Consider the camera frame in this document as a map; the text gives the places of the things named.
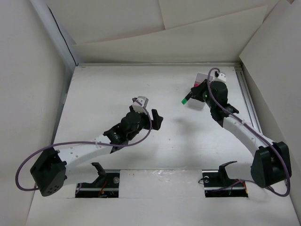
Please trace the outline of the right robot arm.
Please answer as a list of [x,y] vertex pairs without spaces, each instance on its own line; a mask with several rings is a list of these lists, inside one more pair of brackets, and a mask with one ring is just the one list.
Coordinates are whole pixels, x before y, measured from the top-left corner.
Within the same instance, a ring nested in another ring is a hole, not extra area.
[[252,154],[250,173],[253,181],[266,188],[292,175],[288,146],[274,142],[239,118],[239,110],[228,103],[228,89],[222,81],[204,80],[191,88],[190,96],[206,103],[214,121],[233,134]]

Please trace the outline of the green highlighter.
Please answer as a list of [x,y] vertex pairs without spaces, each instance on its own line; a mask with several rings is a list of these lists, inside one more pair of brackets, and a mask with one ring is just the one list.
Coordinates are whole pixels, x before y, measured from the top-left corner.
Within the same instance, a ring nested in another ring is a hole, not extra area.
[[191,98],[191,96],[192,96],[192,93],[191,93],[191,92],[188,93],[188,94],[184,97],[184,99],[181,101],[181,103],[182,103],[183,105],[185,105],[185,104],[188,102],[188,100]]

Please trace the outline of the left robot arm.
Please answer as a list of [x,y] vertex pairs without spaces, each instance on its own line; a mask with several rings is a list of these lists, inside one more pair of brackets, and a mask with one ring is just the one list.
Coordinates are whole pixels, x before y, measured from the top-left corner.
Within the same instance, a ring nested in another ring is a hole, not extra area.
[[42,151],[30,169],[41,195],[53,195],[69,184],[102,187],[107,180],[107,173],[96,158],[131,146],[130,141],[142,129],[159,130],[163,117],[155,109],[151,113],[152,120],[145,112],[131,109],[120,123],[91,142],[76,146],[69,142],[67,149],[56,150],[51,147]]

